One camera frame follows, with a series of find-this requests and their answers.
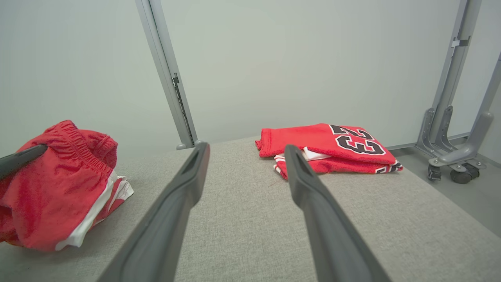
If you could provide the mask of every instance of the gray fabric surface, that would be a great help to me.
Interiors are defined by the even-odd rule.
[[[95,281],[190,150],[119,163],[135,194],[81,248],[40,253],[0,244],[1,281]],[[302,212],[254,138],[211,145],[177,281],[315,281]],[[404,170],[321,175],[394,281],[497,281],[501,239]]]

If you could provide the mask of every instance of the elastic waistband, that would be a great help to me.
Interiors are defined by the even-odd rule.
[[[56,151],[58,151],[58,149],[63,149],[63,151],[73,153],[72,155],[74,155],[74,157],[82,160],[91,170],[95,172],[102,173],[106,171],[111,173],[112,169],[92,154],[87,147],[84,137],[71,120],[62,121],[47,129],[44,133],[56,134],[62,138],[60,141],[63,141],[63,144],[59,144],[59,146],[55,148]],[[116,146],[116,143],[109,136],[107,136],[107,138],[102,140],[100,147],[96,151],[109,151],[110,147],[113,146]]]

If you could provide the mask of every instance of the folded clothes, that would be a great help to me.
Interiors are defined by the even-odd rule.
[[[47,151],[0,181],[0,242],[42,251],[81,246],[86,233],[133,193],[114,171],[117,143],[60,122],[27,142]]]
[[[389,173],[402,165],[371,134],[361,127],[320,123],[281,129],[264,128],[256,141],[261,157],[275,157],[274,169],[287,179],[284,151],[287,144],[303,150],[317,173]]]

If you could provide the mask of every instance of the folded jersey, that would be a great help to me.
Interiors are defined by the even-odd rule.
[[[43,251],[80,246],[87,231],[133,193],[113,170],[118,144],[69,120],[18,152],[38,144],[47,151],[0,181],[0,242]]]
[[[287,179],[283,155],[293,144],[317,173],[358,172],[388,173],[402,170],[402,165],[371,134],[361,127],[320,123],[281,129],[264,128],[256,141],[261,157],[275,157],[275,170]]]

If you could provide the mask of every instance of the white wall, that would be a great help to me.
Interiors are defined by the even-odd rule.
[[[179,143],[134,0],[0,2],[0,156],[71,119],[118,160]]]
[[[199,139],[361,126],[414,143],[460,0],[162,0]]]
[[[470,132],[501,52],[501,1],[482,0],[452,106],[449,136]]]

